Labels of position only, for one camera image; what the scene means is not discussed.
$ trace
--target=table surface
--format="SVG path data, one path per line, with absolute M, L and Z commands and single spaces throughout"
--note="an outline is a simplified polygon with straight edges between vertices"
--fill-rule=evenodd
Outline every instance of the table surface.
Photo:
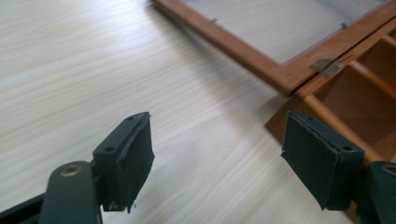
M 286 99 L 149 1 L 1 1 L 0 67 L 0 211 L 149 111 L 151 174 L 105 223 L 349 223 L 263 128 Z

